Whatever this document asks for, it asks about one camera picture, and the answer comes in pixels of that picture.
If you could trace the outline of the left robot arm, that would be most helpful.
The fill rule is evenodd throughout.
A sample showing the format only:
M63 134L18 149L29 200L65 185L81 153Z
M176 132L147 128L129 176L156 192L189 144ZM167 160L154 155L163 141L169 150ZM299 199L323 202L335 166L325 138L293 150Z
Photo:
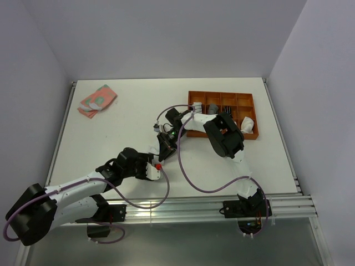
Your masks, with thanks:
M29 246L51 229L79 219L106 219L107 202L102 193L121 185L125 178L156 181L161 177L153 154L125 148L95 171L62 185L29 186L6 214L3 236L9 242Z

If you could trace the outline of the white sock with black stripes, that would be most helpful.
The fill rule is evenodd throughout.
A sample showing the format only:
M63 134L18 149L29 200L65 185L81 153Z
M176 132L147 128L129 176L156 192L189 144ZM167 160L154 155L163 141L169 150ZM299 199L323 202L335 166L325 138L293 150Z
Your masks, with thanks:
M165 154L164 151L160 150L160 146L158 144L156 145L150 145L148 147L148 153L153 155L152 162L154 164L162 164L164 165L165 162Z

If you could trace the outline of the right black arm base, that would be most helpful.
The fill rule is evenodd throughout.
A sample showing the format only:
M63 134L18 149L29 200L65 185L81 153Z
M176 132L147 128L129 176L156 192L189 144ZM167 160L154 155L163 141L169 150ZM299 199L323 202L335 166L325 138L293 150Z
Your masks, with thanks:
M248 218L239 221L238 227L242 233L251 235L262 229L262 218L270 217L272 209L269 200L263 197L257 199L239 197L238 200L223 201L219 213L224 218Z

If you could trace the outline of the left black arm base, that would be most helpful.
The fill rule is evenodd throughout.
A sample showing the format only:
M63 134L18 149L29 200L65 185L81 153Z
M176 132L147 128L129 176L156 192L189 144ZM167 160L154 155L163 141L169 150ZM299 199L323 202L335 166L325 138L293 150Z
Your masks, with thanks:
M94 226L87 226L87 236L90 241L98 244L113 244L125 237L125 229L116 222L125 221L126 205L109 204L106 207L99 207L96 214L91 218L81 218L76 223L92 223ZM110 233L120 231L121 236L116 240L105 241Z

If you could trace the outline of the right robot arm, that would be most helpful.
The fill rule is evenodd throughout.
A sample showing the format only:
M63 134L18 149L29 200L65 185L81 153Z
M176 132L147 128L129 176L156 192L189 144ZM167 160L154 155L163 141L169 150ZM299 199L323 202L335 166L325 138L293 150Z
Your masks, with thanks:
M230 211L230 214L227 215L229 218L253 216L268 218L272 214L269 201L261 186L252 178L249 166L244 159L243 133L230 115L226 112L214 115L196 113L191 105L188 110L178 112L177 107L177 105L174 105L162 111L172 125L169 131L164 130L164 127L159 123L159 119L156 120L154 125L154 130L158 132L158 160L160 162L165 161L174 153L177 153L179 166L185 179L194 189L202 193L216 193L236 183L239 206L237 210L232 209ZM216 154L229 162L234 172L232 181L209 191L198 188L192 183L183 168L180 153L182 136L188 130L199 131L207 135Z

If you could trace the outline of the black striped sock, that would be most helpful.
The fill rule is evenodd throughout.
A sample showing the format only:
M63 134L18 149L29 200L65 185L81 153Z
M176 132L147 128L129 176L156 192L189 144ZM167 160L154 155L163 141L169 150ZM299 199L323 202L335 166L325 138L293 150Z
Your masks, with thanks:
M230 106L225 106L224 107L224 112L228 113L229 115L232 115L231 107Z

